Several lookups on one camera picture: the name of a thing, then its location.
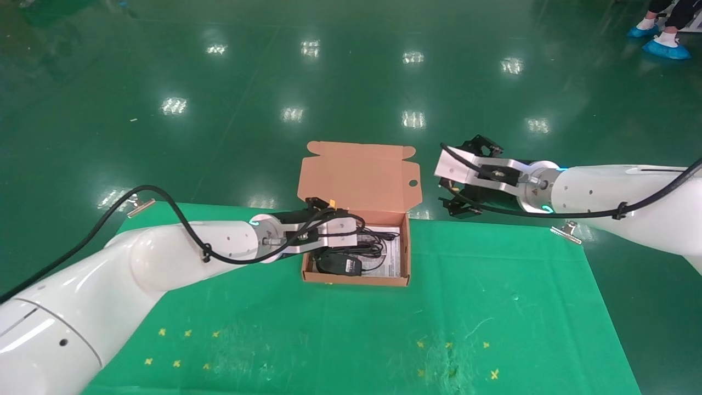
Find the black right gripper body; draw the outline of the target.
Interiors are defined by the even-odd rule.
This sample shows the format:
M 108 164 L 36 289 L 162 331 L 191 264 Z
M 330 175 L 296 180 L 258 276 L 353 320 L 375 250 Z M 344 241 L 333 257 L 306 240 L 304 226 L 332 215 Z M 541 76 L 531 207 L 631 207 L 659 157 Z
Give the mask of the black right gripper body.
M 467 153 L 471 153 L 477 157 L 499 158 L 503 153 L 503 149 L 490 138 L 477 134 L 471 140 L 467 140 L 458 146 L 458 149 Z

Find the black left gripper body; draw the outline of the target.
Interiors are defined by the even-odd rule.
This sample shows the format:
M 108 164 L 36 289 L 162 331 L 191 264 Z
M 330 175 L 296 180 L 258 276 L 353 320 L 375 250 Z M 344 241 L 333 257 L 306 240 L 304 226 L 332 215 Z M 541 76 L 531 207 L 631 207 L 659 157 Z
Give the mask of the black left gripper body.
M 325 251 L 316 256 L 319 273 L 342 276 L 361 276 L 362 262 L 348 253 Z

